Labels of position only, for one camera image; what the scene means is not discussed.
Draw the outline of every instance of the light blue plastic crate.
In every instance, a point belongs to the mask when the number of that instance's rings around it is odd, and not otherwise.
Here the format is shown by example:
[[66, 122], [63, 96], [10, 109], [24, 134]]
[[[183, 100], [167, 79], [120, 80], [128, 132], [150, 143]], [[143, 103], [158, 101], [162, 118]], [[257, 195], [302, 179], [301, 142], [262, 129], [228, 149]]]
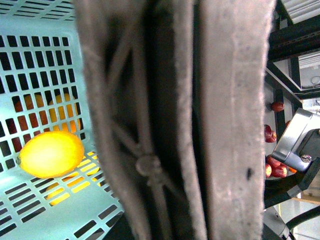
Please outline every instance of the light blue plastic crate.
[[[70, 0], [0, 0], [0, 239], [2, 240], [93, 240], [102, 239], [123, 213], [99, 169], [92, 136], [86, 87], [82, 74], [80, 43]], [[69, 93], [74, 99], [56, 103], [55, 96]], [[27, 109], [24, 97], [34, 108]], [[44, 106], [37, 107], [35, 95]], [[16, 112], [20, 100], [23, 111]], [[67, 119], [51, 122], [49, 109], [71, 104]], [[48, 123], [40, 118], [45, 113]], [[36, 116], [36, 122], [30, 117]], [[25, 119], [25, 126], [20, 122]], [[74, 178], [35, 178], [15, 163], [24, 144], [35, 135], [76, 123], [85, 146], [82, 166]], [[68, 186], [72, 181], [80, 182]], [[47, 191], [51, 185], [58, 185]], [[79, 185], [88, 185], [76, 192]], [[59, 188], [53, 198], [45, 197]], [[56, 205], [50, 203], [69, 196]]]

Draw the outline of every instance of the apple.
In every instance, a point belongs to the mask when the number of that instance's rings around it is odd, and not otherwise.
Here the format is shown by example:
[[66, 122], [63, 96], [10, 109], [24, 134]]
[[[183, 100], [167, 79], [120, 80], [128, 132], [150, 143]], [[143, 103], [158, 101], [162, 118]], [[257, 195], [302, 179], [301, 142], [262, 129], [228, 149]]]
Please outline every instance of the apple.
[[264, 125], [264, 140], [272, 137], [271, 127], [267, 124]]
[[280, 101], [275, 101], [271, 104], [271, 109], [275, 112], [281, 112], [285, 109], [285, 104], [283, 102]]
[[274, 159], [271, 154], [268, 155], [266, 157], [266, 162], [272, 167], [272, 168], [276, 168], [279, 167], [281, 162], [279, 162], [278, 160]]
[[268, 163], [266, 163], [265, 164], [265, 177], [269, 178], [271, 175], [271, 172], [272, 172], [271, 166]]
[[287, 168], [285, 166], [277, 166], [272, 169], [271, 176], [276, 178], [285, 178], [288, 174]]
[[275, 131], [272, 131], [272, 135], [269, 138], [264, 138], [265, 142], [267, 143], [274, 143], [275, 141], [277, 141], [277, 134]]

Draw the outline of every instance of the yellow lemon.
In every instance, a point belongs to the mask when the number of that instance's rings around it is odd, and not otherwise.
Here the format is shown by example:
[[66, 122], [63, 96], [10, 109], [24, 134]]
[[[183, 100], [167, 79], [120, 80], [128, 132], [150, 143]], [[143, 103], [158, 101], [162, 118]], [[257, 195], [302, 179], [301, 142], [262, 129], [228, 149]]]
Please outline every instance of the yellow lemon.
[[48, 131], [27, 142], [17, 163], [37, 178], [55, 178], [75, 169], [84, 153], [84, 145], [76, 135], [67, 131]]
[[[70, 95], [68, 93], [65, 93], [63, 96], [64, 96], [64, 99], [65, 99], [66, 102], [71, 100], [71, 97], [70, 97]], [[57, 104], [60, 104], [60, 103], [63, 102], [63, 98], [62, 98], [61, 95], [56, 96], [55, 100], [56, 100]], [[53, 105], [53, 104], [54, 104], [54, 102], [53, 102], [53, 100], [51, 100], [51, 102], [49, 103], [49, 106]], [[77, 106], [76, 105], [74, 105], [74, 109], [75, 109], [75, 115], [77, 116], [78, 115], [78, 110], [77, 110]], [[71, 104], [66, 105], [66, 112], [67, 112], [67, 116], [66, 116], [64, 107], [63, 106], [59, 106], [58, 107], [58, 113], [59, 113], [60, 120], [64, 120], [66, 118], [72, 118], [74, 116], [74, 112], [72, 110], [72, 105]], [[57, 114], [56, 114], [56, 111], [55, 111], [54, 108], [50, 108], [49, 109], [49, 114], [50, 114], [51, 121], [53, 123], [58, 121], [58, 117], [57, 117]], [[80, 128], [80, 120], [79, 119], [77, 120], [77, 123], [78, 123], [78, 127]], [[74, 120], [70, 122], [70, 128], [71, 128], [71, 132], [72, 133], [77, 131], [76, 122]], [[60, 130], [59, 126], [58, 125], [53, 126], [53, 130], [54, 131], [59, 131]], [[66, 122], [62, 123], [62, 131], [67, 131], [67, 132], [69, 131], [68, 130], [68, 125], [67, 125]]]
[[[66, 182], [66, 181], [69, 181], [70, 179], [72, 179], [72, 177], [66, 177], [66, 178], [63, 178], [62, 181]], [[67, 184], [68, 187], [72, 187], [73, 185], [76, 185], [78, 183], [80, 183], [81, 181], [83, 181], [85, 178], [84, 177], [79, 177], [77, 178], [76, 180], [72, 181], [72, 182], [69, 182]], [[54, 187], [58, 186], [59, 184], [57, 182], [55, 182], [54, 184], [50, 185], [47, 187], [47, 189], [45, 190], [46, 192], [48, 192], [49, 190], [53, 189]], [[80, 190], [86, 188], [88, 186], [88, 184], [80, 184], [78, 186], [78, 190], [77, 192], [79, 192]], [[51, 192], [50, 194], [48, 194], [45, 199], [49, 200], [51, 198], [53, 198], [54, 196], [58, 195], [59, 193], [63, 192], [64, 189], [62, 187], [58, 188], [57, 190]], [[59, 196], [58, 198], [56, 198], [55, 200], [51, 201], [50, 202], [50, 205], [51, 206], [54, 206], [60, 202], [62, 202], [63, 200], [67, 199], [68, 197], [70, 197], [70, 194], [69, 193], [65, 193], [65, 194], [62, 194], [61, 196]]]

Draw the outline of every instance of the black cable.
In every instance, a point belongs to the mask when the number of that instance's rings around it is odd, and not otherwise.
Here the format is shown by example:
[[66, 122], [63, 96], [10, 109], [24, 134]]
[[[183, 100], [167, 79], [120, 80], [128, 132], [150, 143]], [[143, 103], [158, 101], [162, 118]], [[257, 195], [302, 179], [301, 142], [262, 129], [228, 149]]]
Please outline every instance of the black cable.
[[286, 223], [287, 227], [290, 229], [290, 232], [294, 227], [298, 226], [299, 224], [304, 223], [310, 219], [320, 216], [320, 206], [317, 206], [309, 211], [306, 211]]

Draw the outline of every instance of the screw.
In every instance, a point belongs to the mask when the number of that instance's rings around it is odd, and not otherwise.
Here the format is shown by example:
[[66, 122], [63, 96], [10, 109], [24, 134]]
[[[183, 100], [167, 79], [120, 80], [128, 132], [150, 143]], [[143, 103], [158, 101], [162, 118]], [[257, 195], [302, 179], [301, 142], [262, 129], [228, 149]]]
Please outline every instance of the screw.
[[300, 156], [300, 158], [304, 163], [310, 163], [312, 161], [312, 157], [310, 155], [303, 154]]

